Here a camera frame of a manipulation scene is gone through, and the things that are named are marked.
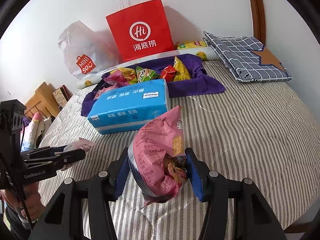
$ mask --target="orange star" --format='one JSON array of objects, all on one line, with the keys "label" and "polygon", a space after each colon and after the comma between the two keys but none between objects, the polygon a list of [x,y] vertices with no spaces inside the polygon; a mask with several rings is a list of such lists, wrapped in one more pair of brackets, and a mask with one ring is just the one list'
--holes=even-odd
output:
[{"label": "orange star", "polygon": [[281,65],[281,62],[265,46],[263,46],[262,50],[250,49],[250,52],[259,56],[259,62],[260,62],[259,65],[273,65],[286,73],[285,69]]}]

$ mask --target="white circle logo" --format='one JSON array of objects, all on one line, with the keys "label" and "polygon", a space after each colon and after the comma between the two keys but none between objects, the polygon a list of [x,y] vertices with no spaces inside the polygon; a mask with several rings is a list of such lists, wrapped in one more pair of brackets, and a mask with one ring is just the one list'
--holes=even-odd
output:
[{"label": "white circle logo", "polygon": [[129,33],[135,41],[144,41],[149,38],[151,29],[145,22],[135,22],[131,25]]}]

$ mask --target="green snack bag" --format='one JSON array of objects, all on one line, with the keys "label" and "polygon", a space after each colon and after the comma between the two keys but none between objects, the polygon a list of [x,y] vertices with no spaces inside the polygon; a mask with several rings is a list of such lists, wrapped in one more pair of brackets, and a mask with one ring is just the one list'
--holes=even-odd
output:
[{"label": "green snack bag", "polygon": [[153,69],[137,66],[136,72],[139,83],[159,78],[159,75]]}]

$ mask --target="black cable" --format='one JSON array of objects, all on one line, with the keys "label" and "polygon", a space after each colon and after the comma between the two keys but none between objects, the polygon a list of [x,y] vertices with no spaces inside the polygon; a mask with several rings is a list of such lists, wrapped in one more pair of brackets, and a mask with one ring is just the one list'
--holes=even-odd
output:
[{"label": "black cable", "polygon": [[29,211],[28,211],[28,208],[26,206],[26,203],[24,202],[24,196],[21,194],[21,192],[18,190],[18,187],[15,183],[15,180],[12,176],[12,172],[9,168],[9,165],[7,163],[7,160],[4,158],[4,155],[2,153],[2,151],[0,150],[0,161],[2,162],[6,172],[8,173],[10,179],[11,179],[11,182],[12,182],[12,186],[13,186],[13,189],[15,190],[15,193],[17,194],[17,197],[19,198],[20,202],[22,203],[22,206],[23,206],[23,209],[24,209],[24,212],[26,213],[26,216],[27,216],[27,220],[29,222],[29,225],[30,225],[30,230],[33,229],[33,224],[32,224],[32,220],[30,218],[30,215],[29,215]]},{"label": "black cable", "polygon": [[23,143],[23,138],[24,138],[24,130],[26,129],[26,127],[24,126],[24,121],[22,120],[22,126],[23,126],[23,133],[22,133],[22,139],[21,139],[21,144],[20,144],[20,152],[22,149],[22,143]]}]

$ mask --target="black and white stripes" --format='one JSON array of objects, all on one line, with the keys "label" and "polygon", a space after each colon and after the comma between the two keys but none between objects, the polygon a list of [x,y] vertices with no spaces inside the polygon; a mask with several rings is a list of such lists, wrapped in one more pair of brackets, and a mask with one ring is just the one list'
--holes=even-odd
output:
[{"label": "black and white stripes", "polygon": [[[300,217],[320,189],[320,136],[306,106],[285,82],[238,83],[221,61],[204,68],[226,91],[221,94],[171,99],[181,105],[186,147],[227,178],[250,177],[274,210],[283,228]],[[100,135],[80,116],[84,96],[76,92],[42,140],[42,146],[62,146],[79,137],[96,145],[84,161],[42,181],[46,205],[67,177],[87,179],[119,158],[136,131]],[[206,204],[194,196],[190,182],[175,199],[143,208],[142,192],[131,173],[123,195],[110,202],[118,239],[197,239]],[[226,239],[232,233],[233,203],[229,202]],[[84,234],[90,237],[88,204],[84,202]]]}]

